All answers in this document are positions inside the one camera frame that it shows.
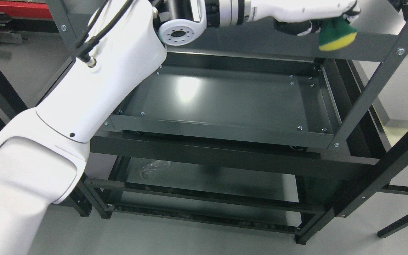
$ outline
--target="bolt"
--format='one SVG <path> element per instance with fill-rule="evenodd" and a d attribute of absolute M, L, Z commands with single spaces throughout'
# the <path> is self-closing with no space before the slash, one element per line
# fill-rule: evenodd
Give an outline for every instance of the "bolt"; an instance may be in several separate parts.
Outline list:
<path fill-rule="evenodd" d="M 400 49 L 398 49 L 398 50 L 396 51 L 396 54 L 398 54 L 399 56 L 404 55 L 404 53 L 405 53 L 405 49 L 404 49 L 404 48 L 400 48 Z"/>

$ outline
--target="metal shelf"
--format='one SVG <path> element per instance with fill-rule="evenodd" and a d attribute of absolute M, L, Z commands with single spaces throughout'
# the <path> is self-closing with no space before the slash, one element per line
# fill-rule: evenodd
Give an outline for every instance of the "metal shelf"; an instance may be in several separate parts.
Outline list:
<path fill-rule="evenodd" d="M 317 63 L 187 53 L 169 53 L 109 122 L 116 130 L 316 148 L 327 148 L 340 126 Z"/>

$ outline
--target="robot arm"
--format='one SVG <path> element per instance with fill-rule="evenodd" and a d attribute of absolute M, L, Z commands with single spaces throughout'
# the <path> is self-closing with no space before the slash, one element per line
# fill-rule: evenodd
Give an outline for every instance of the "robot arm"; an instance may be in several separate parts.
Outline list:
<path fill-rule="evenodd" d="M 356 1 L 129 0 L 125 12 L 120 10 L 126 2 L 105 2 L 89 31 L 85 46 L 91 47 L 78 50 L 82 62 L 39 106 L 0 132 L 0 255 L 27 253 L 47 206 L 65 199 L 84 172 L 89 140 L 165 60 L 164 44 L 190 43 L 212 22 L 229 26 L 266 16 L 288 22 L 340 16 Z M 116 16 L 111 30 L 93 41 Z"/>

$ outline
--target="scrubbing pad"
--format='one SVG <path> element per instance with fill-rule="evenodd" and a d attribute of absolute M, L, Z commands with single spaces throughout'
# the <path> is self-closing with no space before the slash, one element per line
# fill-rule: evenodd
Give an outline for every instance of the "scrubbing pad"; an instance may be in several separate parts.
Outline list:
<path fill-rule="evenodd" d="M 350 45 L 357 36 L 358 29 L 350 26 L 344 16 L 322 21 L 319 34 L 319 50 L 332 51 Z"/>

